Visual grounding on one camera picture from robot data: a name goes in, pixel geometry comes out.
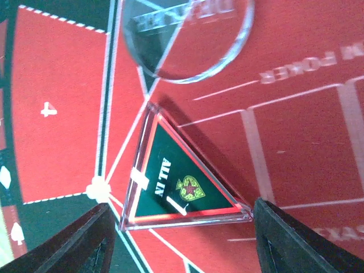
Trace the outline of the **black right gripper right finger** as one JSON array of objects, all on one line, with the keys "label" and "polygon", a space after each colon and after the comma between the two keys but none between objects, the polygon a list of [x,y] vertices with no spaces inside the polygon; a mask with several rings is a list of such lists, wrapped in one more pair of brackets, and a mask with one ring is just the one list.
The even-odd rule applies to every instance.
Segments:
[{"label": "black right gripper right finger", "polygon": [[363,272],[362,259],[262,198],[254,225],[262,272]]}]

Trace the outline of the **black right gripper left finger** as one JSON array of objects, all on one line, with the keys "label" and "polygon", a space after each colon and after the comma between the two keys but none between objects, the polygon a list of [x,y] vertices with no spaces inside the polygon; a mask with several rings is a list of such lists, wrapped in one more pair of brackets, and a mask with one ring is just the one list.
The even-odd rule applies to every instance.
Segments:
[{"label": "black right gripper left finger", "polygon": [[98,204],[1,272],[109,272],[114,225],[109,204]]}]

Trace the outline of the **triangular all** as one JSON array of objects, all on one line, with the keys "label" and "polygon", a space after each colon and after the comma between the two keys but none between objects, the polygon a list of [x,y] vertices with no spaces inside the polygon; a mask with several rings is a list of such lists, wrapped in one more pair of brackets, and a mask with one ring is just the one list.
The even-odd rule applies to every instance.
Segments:
[{"label": "triangular all", "polygon": [[148,103],[119,227],[251,222],[253,210],[158,105]]}]

